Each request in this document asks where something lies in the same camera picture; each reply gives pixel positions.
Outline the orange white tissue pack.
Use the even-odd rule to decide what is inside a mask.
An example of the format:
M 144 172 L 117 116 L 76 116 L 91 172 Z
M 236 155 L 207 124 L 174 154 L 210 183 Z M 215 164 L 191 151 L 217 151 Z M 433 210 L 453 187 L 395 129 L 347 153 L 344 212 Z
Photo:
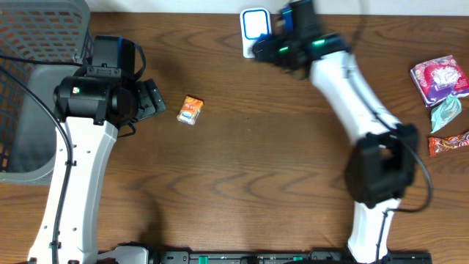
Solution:
M 203 105 L 203 100 L 187 96 L 179 114 L 177 115 L 177 120 L 188 125 L 194 125 L 198 119 Z

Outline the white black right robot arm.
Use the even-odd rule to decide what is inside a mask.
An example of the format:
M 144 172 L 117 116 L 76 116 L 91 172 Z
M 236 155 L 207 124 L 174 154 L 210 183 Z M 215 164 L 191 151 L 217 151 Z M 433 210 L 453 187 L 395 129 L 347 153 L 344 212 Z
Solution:
M 311 1 L 281 10 L 283 29 L 264 34 L 252 52 L 258 62 L 303 70 L 339 118 L 352 145 L 344 171 L 354 201 L 352 233 L 343 262 L 410 263 L 414 257 L 387 246 L 391 222 L 415 177 L 417 130 L 403 125 L 363 77 L 352 45 L 326 34 Z

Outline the teal snack wrapper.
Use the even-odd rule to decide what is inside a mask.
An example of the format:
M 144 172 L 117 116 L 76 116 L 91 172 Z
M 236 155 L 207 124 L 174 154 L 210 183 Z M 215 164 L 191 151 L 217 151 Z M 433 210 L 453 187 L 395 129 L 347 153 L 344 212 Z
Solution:
M 462 112 L 459 98 L 448 95 L 446 99 L 431 112 L 431 133 L 439 131 Z

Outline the orange Top chocolate bar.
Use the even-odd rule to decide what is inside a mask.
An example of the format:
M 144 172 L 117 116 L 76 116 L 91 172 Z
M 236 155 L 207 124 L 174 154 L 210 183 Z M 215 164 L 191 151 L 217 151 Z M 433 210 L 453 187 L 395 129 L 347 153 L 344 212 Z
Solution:
M 429 137 L 429 154 L 434 157 L 437 154 L 468 146 L 468 132 L 446 138 Z

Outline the white barcode scanner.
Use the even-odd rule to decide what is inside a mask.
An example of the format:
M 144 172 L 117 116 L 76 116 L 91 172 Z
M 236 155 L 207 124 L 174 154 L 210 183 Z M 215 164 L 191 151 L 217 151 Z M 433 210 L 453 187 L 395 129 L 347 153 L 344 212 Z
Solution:
M 243 56 L 254 58 L 252 46 L 262 36 L 272 32 L 270 12 L 264 7 L 244 9 L 240 13 Z

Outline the grey plastic basket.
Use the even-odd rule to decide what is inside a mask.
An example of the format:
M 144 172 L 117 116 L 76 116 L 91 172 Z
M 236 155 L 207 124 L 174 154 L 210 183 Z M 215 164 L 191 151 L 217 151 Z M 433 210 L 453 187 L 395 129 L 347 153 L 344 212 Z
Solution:
M 1 0 L 1 181 L 48 185 L 56 152 L 53 91 L 91 55 L 84 0 Z

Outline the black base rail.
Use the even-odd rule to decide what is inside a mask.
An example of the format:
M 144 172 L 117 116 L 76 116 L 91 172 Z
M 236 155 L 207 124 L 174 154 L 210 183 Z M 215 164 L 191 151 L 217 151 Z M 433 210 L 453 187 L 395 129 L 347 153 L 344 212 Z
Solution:
M 355 263 L 340 251 L 315 251 L 295 253 L 153 253 L 149 264 L 284 264 L 284 263 Z

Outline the pink purple liner pack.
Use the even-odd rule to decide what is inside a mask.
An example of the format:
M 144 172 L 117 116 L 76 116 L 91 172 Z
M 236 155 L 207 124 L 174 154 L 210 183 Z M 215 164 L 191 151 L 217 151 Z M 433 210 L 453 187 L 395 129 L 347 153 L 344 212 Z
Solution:
M 468 76 L 453 55 L 417 64 L 410 70 L 410 77 L 427 108 L 436 106 L 449 95 L 468 96 Z

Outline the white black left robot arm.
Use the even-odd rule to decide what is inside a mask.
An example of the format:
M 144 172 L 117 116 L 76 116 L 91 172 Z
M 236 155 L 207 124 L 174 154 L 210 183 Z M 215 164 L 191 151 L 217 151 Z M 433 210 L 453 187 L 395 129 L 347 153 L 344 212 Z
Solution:
M 29 263 L 151 263 L 139 243 L 101 253 L 97 216 L 111 150 L 123 126 L 160 114 L 166 106 L 152 79 L 135 69 L 142 48 L 122 37 L 95 38 L 91 62 L 53 91 L 56 154 L 41 228 Z

